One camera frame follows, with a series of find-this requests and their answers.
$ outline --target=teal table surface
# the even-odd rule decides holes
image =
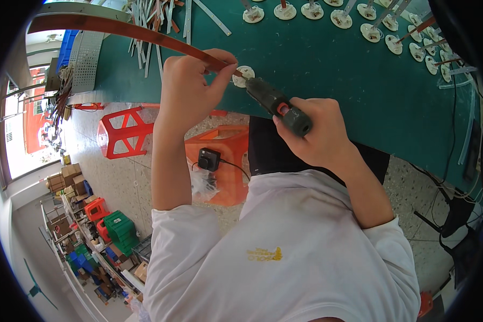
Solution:
[[[309,20],[300,13],[303,0],[290,0],[297,16],[283,21],[273,14],[278,1],[253,3],[265,11],[256,24],[243,21],[243,6],[238,1],[203,0],[204,4],[232,31],[223,31],[194,3],[192,9],[192,45],[199,49],[222,48],[232,52],[239,65],[251,66],[262,77],[289,97],[331,97],[338,100],[350,139],[405,159],[442,177],[451,150],[454,89],[440,90],[440,71],[433,76],[424,62],[417,62],[409,53],[411,37],[403,42],[403,53],[390,52],[381,39],[366,41],[360,32],[363,23],[373,23],[352,10],[353,25],[340,29],[330,20],[335,9],[323,1],[320,20]],[[384,8],[374,5],[377,15]],[[176,6],[174,21],[182,29],[184,7]],[[411,23],[398,18],[399,30],[384,35],[407,33]],[[182,30],[170,34],[183,41]],[[161,78],[155,46],[152,48],[148,78],[138,69],[136,52],[127,53],[130,39],[110,35],[104,39],[98,61],[95,91],[76,94],[71,103],[146,102],[159,103]],[[161,48],[163,61],[181,55]],[[463,74],[457,83],[465,81]],[[464,165],[458,159],[467,133],[469,113],[473,106],[479,117],[478,98],[471,84],[457,87],[455,131],[456,144],[447,181],[467,191],[472,184],[463,180]],[[229,85],[217,109],[270,118],[244,89]]]

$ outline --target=clear plastic bag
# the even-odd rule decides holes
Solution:
[[[131,306],[131,311],[138,316],[138,321],[150,322],[150,316],[148,315],[147,310],[145,310],[143,303],[136,298],[132,298],[129,305]]]
[[[189,177],[192,180],[192,200],[194,202],[206,202],[211,200],[217,193],[216,178],[213,172],[201,169],[197,164],[187,159]]]

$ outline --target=hand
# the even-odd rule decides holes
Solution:
[[[290,150],[304,162],[325,167],[339,176],[348,158],[359,152],[347,137],[338,102],[330,98],[303,100],[298,97],[293,97],[290,102],[311,118],[313,128],[299,138],[274,116],[277,132]]]
[[[205,52],[230,64],[215,71],[217,76],[209,86],[204,79],[204,74],[209,71],[203,61],[191,56],[169,57],[165,61],[161,107],[155,128],[164,128],[171,135],[184,137],[222,99],[238,61],[225,50],[208,49]]]

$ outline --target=tiled floor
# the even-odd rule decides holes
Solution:
[[[85,112],[74,110],[65,123],[65,139],[72,162],[78,162],[84,177],[96,195],[106,199],[111,210],[121,210],[134,221],[141,238],[152,232],[150,201],[150,166],[152,137],[144,142],[148,153],[144,156],[109,160],[100,152],[96,132],[103,115],[120,111],[139,104],[111,103],[104,110]],[[154,122],[158,110],[144,109],[140,112],[145,123]],[[221,124],[248,124],[248,116],[229,113],[225,118],[209,116],[190,130],[185,138],[191,138]],[[120,126],[121,120],[113,125]],[[116,146],[117,152],[125,146]],[[408,162],[391,157],[384,183],[392,202],[393,210],[399,216],[399,224],[413,249],[415,268],[421,290],[436,292],[447,279],[453,265],[449,256],[438,244],[438,233],[425,222],[413,215],[417,210],[431,217],[429,213],[436,188],[425,175],[414,170]],[[233,207],[213,206],[218,214],[220,230],[225,235],[236,223],[242,204]],[[439,194],[433,208],[435,222],[442,224],[448,213],[448,206]],[[466,228],[460,228],[454,235],[444,240],[454,247],[465,235]]]

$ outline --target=black pants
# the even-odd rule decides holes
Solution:
[[[383,184],[390,155],[374,148],[353,142],[363,160]],[[250,117],[249,164],[252,176],[274,172],[299,172],[307,169],[322,171],[341,184],[345,183],[326,168],[311,166],[298,158],[277,133],[271,119]]]

